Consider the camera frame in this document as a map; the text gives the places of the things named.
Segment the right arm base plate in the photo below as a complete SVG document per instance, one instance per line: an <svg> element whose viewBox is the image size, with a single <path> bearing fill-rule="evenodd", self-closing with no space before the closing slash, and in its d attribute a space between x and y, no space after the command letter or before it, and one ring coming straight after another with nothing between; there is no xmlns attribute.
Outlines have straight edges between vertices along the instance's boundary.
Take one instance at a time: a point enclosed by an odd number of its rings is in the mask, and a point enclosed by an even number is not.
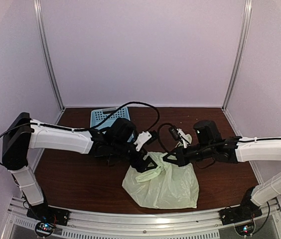
<svg viewBox="0 0 281 239"><path fill-rule="evenodd" d="M222 225L236 224L243 221L260 217L262 211L260 208L251 209L247 206L227 207L219 211Z"/></svg>

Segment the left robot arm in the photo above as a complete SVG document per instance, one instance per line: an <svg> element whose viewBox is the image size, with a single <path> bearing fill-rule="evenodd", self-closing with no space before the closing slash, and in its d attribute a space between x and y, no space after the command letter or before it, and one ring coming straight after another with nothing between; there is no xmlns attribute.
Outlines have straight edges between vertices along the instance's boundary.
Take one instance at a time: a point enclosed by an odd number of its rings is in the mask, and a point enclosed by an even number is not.
<svg viewBox="0 0 281 239"><path fill-rule="evenodd" d="M138 133L136 126L125 118L117 118L104 128L71 128L43 123L31 119L29 113L21 113L2 134L1 163L18 183L30 210L42 221L48 221L53 211L29 166L30 149L70 151L93 157L118 156L137 172L144 173L157 168L143 148L151 138L149 131Z"/></svg>

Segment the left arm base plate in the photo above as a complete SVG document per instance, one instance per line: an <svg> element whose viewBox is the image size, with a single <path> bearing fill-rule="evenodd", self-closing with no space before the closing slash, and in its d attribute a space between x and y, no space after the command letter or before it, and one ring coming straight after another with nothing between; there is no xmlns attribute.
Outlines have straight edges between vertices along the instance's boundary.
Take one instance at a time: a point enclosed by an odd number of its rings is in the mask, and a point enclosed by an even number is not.
<svg viewBox="0 0 281 239"><path fill-rule="evenodd" d="M65 209L50 208L47 216L36 216L31 209L27 210L26 216L42 222L56 224L60 226L67 226L70 211Z"/></svg>

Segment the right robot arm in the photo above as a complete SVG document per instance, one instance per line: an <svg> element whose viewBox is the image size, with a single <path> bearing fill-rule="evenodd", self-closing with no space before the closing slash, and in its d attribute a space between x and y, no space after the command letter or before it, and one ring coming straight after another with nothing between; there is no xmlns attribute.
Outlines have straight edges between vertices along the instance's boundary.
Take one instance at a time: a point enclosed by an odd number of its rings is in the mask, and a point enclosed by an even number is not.
<svg viewBox="0 0 281 239"><path fill-rule="evenodd" d="M235 136L222 138L212 120L201 120L193 126L197 145L178 146L163 160L179 167L191 161L212 158L223 163L243 163L249 161L281 161L281 136L269 138ZM241 220L248 219L261 205L281 195L281 172L269 181L248 189L239 206L230 210Z"/></svg>

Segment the light green plastic bag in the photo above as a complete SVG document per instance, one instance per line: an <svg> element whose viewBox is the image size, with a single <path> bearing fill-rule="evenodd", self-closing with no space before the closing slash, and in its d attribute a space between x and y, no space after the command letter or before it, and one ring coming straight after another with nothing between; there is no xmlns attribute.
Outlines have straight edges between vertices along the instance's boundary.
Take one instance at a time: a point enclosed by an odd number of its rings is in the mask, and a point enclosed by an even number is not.
<svg viewBox="0 0 281 239"><path fill-rule="evenodd" d="M139 173L129 167L122 187L143 208L197 208L199 183L191 163L179 167L163 161L165 153L149 152L157 168Z"/></svg>

